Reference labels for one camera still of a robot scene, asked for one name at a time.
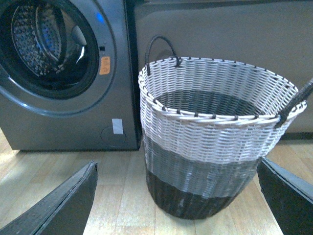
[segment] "basket rim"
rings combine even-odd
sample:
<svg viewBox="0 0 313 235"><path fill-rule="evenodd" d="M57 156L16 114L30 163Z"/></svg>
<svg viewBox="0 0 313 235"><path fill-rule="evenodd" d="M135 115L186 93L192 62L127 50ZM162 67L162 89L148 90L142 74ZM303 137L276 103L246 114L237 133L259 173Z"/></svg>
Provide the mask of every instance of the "basket rim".
<svg viewBox="0 0 313 235"><path fill-rule="evenodd" d="M161 59L157 61L150 62L149 64L155 64L155 63L168 63L168 61L173 60L174 57L169 57L166 59ZM248 67L253 67L255 69L262 69L269 73L272 73L273 75L277 76L279 79L284 79L286 83L288 83L293 89L295 89L298 92L298 88L292 84L289 80L286 78L279 76L276 73L273 73L270 70L264 69L262 67L257 67L255 65L238 62L238 61L232 61L232 60L224 60L224 59L213 59L213 58L197 58L197 57L180 57L180 60L191 60L191 59L197 59L197 60L210 60L210 61L217 61L217 62L225 62L225 63L235 63L235 64L241 64ZM280 115L278 114L272 114L272 115L244 115L244 116L238 116L238 115L217 115L217 114L205 114L205 113L195 113L185 110L178 110L174 108L169 108L164 106L162 103L160 103L149 91L147 90L143 76L147 75L147 66L143 67L142 70L139 72L138 76L138 83L140 88L140 94L143 99L147 101L147 103L158 113L162 114L163 116L166 116L171 119L177 119L177 120L183 120L183 121L191 121L196 123L202 123L202 124L214 124L214 125L252 125L252 124L276 124L280 120ZM302 113L307 107L307 102L304 100L297 104L292 111L289 113L287 121L294 118L298 114Z"/></svg>

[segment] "wooden floor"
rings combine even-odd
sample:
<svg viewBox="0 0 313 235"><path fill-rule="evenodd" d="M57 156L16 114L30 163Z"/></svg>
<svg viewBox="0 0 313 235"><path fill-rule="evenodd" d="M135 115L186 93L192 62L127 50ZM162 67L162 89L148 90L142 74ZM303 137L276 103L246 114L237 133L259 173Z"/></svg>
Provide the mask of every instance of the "wooden floor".
<svg viewBox="0 0 313 235"><path fill-rule="evenodd" d="M269 158L313 184L313 141L283 141ZM138 152L12 151L0 130L0 227L29 209L90 160L99 179L85 235L282 235L260 192L257 176L222 212L197 221L158 207L145 183Z"/></svg>

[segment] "orange label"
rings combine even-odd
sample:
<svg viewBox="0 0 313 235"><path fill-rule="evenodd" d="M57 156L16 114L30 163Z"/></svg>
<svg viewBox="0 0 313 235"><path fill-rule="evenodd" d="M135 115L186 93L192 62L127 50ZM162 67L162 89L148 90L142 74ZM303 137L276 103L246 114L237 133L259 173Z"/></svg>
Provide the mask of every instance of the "orange label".
<svg viewBox="0 0 313 235"><path fill-rule="evenodd" d="M110 57L104 56L101 58L100 75L110 73Z"/></svg>

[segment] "blue light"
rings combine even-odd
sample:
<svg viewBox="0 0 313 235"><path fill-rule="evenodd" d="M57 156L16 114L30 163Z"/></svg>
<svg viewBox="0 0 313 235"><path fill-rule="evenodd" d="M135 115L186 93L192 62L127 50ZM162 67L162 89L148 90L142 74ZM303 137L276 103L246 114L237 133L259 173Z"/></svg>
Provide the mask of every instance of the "blue light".
<svg viewBox="0 0 313 235"><path fill-rule="evenodd" d="M103 19L102 15L99 12L97 13L97 18L98 18L99 22L104 23L104 19Z"/></svg>

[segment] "white sticker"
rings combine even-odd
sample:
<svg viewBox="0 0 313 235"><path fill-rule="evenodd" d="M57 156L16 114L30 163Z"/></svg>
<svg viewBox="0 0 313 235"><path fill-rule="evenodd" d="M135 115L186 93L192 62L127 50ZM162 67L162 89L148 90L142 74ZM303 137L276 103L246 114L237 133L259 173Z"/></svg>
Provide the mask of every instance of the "white sticker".
<svg viewBox="0 0 313 235"><path fill-rule="evenodd" d="M123 135L123 121L122 119L112 119L113 134Z"/></svg>

